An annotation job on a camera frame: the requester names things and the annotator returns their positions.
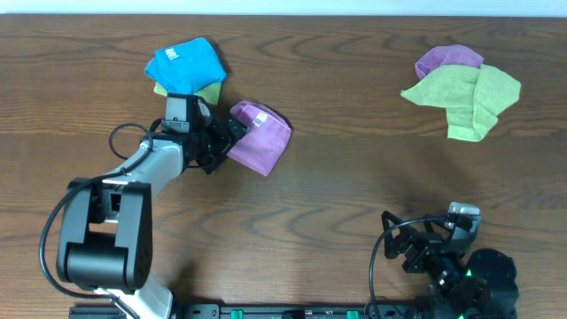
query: light blue wall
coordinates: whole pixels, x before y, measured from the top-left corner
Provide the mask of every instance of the light blue wall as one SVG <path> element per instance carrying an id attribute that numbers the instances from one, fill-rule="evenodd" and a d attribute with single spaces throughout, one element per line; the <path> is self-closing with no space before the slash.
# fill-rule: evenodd
<path id="1" fill-rule="evenodd" d="M 0 12 L 567 17 L 567 0 L 0 0 Z"/>

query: purple cloth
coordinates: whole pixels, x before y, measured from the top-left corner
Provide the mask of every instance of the purple cloth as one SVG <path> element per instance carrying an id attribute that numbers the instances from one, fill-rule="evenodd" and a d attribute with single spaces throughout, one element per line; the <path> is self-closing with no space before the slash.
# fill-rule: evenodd
<path id="1" fill-rule="evenodd" d="M 464 45 L 454 44 L 435 47 L 416 62 L 419 80 L 436 68 L 444 65 L 473 66 L 480 68 L 485 58 Z"/>
<path id="2" fill-rule="evenodd" d="M 250 101 L 241 101 L 230 109 L 230 113 L 252 131 L 230 149 L 228 156 L 268 176 L 285 151 L 291 128 L 267 106 Z"/>

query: white tag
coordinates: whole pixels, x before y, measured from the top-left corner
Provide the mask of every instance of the white tag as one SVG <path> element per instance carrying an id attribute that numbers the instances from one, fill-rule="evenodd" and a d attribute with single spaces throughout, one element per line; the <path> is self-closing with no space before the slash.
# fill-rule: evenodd
<path id="1" fill-rule="evenodd" d="M 174 58 L 179 58 L 179 55 L 177 55 L 177 52 L 175 52 L 175 49 L 174 49 L 174 48 L 166 49 L 166 54 L 167 54 L 167 57 L 168 57 L 170 60 L 172 60 L 172 59 L 174 59 Z"/>
<path id="2" fill-rule="evenodd" d="M 254 125 L 257 127 L 260 127 L 262 124 L 264 124 L 264 122 L 268 119 L 268 115 L 265 113 L 258 113 L 258 115 L 256 115 L 256 119 L 254 119 Z"/>

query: yellow-green cloth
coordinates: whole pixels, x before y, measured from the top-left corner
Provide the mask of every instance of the yellow-green cloth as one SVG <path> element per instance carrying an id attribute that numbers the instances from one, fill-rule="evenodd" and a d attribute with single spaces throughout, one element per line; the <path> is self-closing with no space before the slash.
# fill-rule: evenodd
<path id="1" fill-rule="evenodd" d="M 195 95 L 204 98 L 208 104 L 218 105 L 219 96 L 221 95 L 221 85 L 220 83 L 211 83 L 199 90 Z M 153 92 L 164 97 L 167 96 L 166 89 L 157 82 L 156 86 L 153 87 Z"/>
<path id="2" fill-rule="evenodd" d="M 443 107 L 448 138 L 478 142 L 498 114 L 520 98 L 520 82 L 494 66 L 440 66 L 401 95 L 417 105 Z"/>

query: wooden table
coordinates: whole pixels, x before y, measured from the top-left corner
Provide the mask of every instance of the wooden table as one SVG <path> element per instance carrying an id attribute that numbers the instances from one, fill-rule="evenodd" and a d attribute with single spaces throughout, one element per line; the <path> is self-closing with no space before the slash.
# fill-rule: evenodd
<path id="1" fill-rule="evenodd" d="M 116 125 L 163 115 L 144 67 L 197 36 L 228 65 L 221 107 L 260 101 L 294 131 L 268 178 L 228 161 L 186 172 L 154 201 L 164 283 L 227 303 L 364 304 L 382 211 L 412 218 L 462 201 L 485 218 L 473 248 L 515 259 L 520 317 L 566 316 L 567 20 L 2 16 L 0 317 L 62 318 L 77 301 L 39 269 L 46 217 L 71 179 L 120 163 L 107 146 Z M 443 110 L 400 97 L 415 61 L 453 43 L 522 83 L 480 143 L 448 140 Z M 118 143 L 133 151 L 137 138 Z M 380 256 L 377 294 L 426 293 L 425 275 Z"/>

